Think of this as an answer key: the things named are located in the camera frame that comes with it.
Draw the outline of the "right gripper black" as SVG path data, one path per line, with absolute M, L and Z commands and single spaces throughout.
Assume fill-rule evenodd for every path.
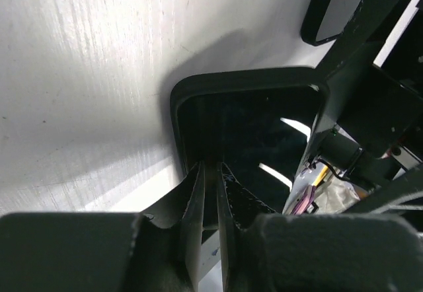
M 351 184 L 371 193 L 349 213 L 382 213 L 422 196 L 422 162 L 388 180 L 380 165 L 422 115 L 422 95 L 374 64 L 411 0 L 361 0 L 356 12 L 316 69 L 285 67 L 282 86 L 322 95 L 294 174 L 314 161 L 345 170 Z

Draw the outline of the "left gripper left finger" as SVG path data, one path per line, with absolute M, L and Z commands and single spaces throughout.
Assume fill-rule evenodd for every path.
M 139 213 L 1 218 L 2 291 L 196 291 L 204 164 Z

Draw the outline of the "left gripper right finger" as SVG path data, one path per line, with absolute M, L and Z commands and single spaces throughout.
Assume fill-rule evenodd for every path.
M 217 171 L 225 291 L 422 290 L 422 241 L 403 218 L 283 215 Z

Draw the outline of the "blue smartphone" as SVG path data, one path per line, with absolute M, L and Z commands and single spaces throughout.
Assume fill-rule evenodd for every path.
M 305 87 L 206 93 L 186 85 L 171 91 L 171 116 L 183 172 L 204 161 L 208 188 L 204 228 L 217 229 L 214 182 L 217 164 L 259 200 L 280 212 L 288 187 L 259 166 L 264 164 L 293 181 L 307 138 L 288 123 L 311 126 L 322 95 Z

